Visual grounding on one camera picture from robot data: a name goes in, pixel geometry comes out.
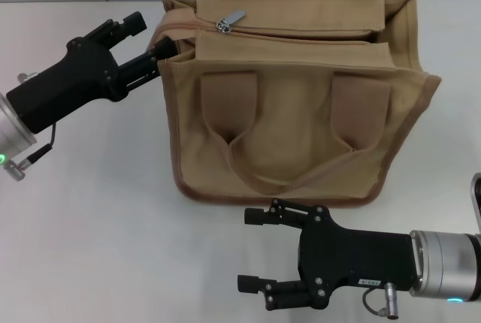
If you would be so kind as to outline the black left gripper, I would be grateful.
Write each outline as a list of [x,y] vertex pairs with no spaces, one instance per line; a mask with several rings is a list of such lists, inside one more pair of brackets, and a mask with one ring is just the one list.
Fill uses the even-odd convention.
[[146,29],[140,12],[122,23],[107,20],[70,41],[60,62],[8,92],[8,102],[27,129],[37,134],[93,100],[123,100],[125,93],[160,76],[160,61],[178,54],[176,44],[166,37],[119,67],[108,48]]

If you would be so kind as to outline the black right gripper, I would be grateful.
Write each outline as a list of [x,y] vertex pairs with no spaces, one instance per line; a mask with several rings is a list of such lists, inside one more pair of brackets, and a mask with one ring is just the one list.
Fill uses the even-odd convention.
[[244,223],[302,228],[298,246],[301,280],[237,277],[239,292],[263,293],[266,310],[324,309],[332,293],[344,286],[383,288],[392,283],[397,290],[408,291],[416,281],[409,235],[343,228],[327,207],[274,198],[267,210],[246,208]]

